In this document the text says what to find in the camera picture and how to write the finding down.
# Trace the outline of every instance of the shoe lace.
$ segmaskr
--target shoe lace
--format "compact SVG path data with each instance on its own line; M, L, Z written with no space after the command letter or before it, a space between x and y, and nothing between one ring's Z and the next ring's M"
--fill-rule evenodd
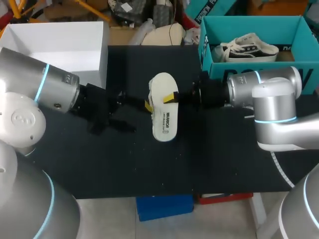
M221 58L221 61L220 62L225 62L225 59L226 58L229 58L229 53L231 50L233 51L242 51L242 50L245 50L242 46L238 45L236 43L236 38L234 40L232 40L231 42L229 43L221 43L220 44L222 47L227 47L227 49L224 51L223 55L222 55L222 58Z

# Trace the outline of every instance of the white box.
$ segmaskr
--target white box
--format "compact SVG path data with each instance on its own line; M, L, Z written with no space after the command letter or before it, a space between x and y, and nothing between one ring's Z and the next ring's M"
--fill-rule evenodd
M10 24L0 46L71 72L105 88L109 26L102 21Z

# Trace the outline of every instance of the white slipper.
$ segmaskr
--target white slipper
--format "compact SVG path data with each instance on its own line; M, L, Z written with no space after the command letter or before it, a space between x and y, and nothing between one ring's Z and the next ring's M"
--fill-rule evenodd
M153 136L160 142L172 140L177 134L178 103L164 104L164 97L178 92L174 78L168 73L159 73L149 83L150 106L153 107Z

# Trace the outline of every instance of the black table surface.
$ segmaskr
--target black table surface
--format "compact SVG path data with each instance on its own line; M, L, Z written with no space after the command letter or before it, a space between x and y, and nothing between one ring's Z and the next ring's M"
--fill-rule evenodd
M148 83L168 72L180 91L189 89L200 72L197 48L109 47L107 90L122 89L147 99ZM316 96L297 100L298 116L319 111ZM114 118L137 127L135 133L106 129L90 135L87 123L69 114L43 109L46 133L30 156L76 198L130 197L191 193L288 191L269 152L258 148L254 119L248 109L196 111L179 107L178 133L158 142L151 116L123 106ZM276 153L293 183L316 164L319 151Z

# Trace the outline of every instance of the tiled floor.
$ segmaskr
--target tiled floor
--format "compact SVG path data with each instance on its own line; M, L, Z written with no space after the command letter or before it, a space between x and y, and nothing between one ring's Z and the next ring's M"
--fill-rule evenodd
M285 193L262 194L266 212ZM247 200L196 205L193 213L140 222L135 198L78 200L88 239L255 239Z

